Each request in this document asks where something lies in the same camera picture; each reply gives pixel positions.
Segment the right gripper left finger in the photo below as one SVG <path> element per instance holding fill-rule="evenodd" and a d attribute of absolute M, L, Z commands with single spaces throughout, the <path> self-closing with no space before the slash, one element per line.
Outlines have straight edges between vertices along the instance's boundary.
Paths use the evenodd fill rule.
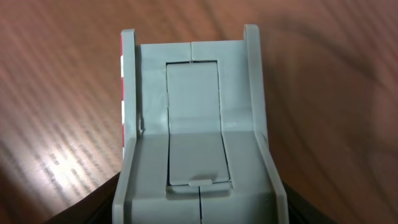
<path fill-rule="evenodd" d="M 112 203 L 120 173 L 45 224 L 112 224 Z"/>

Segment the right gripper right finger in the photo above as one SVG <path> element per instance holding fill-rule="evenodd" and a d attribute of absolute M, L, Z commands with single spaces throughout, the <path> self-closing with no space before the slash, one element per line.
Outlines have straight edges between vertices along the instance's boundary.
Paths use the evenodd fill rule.
<path fill-rule="evenodd" d="M 337 224 L 297 191 L 283 182 L 287 194 L 290 224 Z"/>

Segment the yellow grey dump truck toy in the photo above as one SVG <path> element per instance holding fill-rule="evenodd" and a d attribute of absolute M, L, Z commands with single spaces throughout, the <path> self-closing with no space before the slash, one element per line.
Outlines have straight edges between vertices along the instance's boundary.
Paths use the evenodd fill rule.
<path fill-rule="evenodd" d="M 121 32 L 123 166 L 114 223 L 288 223 L 257 25 L 241 40 L 136 44 Z"/>

